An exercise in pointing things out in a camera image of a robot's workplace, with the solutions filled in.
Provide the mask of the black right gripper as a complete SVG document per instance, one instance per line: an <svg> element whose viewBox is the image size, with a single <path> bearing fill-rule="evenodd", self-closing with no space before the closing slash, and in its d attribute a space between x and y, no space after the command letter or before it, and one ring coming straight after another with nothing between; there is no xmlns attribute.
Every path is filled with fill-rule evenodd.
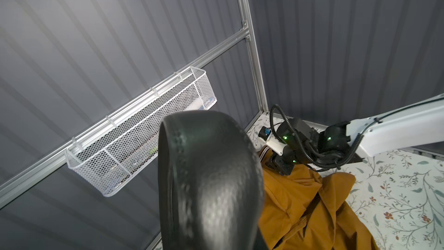
<svg viewBox="0 0 444 250"><path fill-rule="evenodd" d="M287 145L282 149L272 149L271 157L266 161L266 166L282 176L288 176L293 172L298 163L295 152Z"/></svg>

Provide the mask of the mustard brown trousers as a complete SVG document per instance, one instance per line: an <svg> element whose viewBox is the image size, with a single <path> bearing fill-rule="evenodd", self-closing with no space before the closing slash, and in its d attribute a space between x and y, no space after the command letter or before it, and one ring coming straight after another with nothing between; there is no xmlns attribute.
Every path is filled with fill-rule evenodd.
<svg viewBox="0 0 444 250"><path fill-rule="evenodd" d="M377 244L346 199L355 176L322 177L304 165L289 176L262 166L265 202L259 228L271 250L375 250Z"/></svg>

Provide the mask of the black leather belt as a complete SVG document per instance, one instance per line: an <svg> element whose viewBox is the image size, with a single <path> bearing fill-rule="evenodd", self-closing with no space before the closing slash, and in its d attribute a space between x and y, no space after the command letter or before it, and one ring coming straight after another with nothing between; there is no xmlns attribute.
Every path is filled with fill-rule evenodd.
<svg viewBox="0 0 444 250"><path fill-rule="evenodd" d="M264 179L244 129L217 111L166 116L158 136L166 250L264 250Z"/></svg>

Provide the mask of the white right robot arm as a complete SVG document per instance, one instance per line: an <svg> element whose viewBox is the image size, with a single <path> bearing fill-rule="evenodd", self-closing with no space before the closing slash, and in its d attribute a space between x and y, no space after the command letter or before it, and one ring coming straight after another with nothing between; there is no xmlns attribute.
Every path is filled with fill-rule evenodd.
<svg viewBox="0 0 444 250"><path fill-rule="evenodd" d="M275 104L269 127L258 137L273 151L262 162L280 175L296 164L315 172L339 169L389 150L444 140L444 96L439 95L380 115L344 121L318 132L301 119L290 119Z"/></svg>

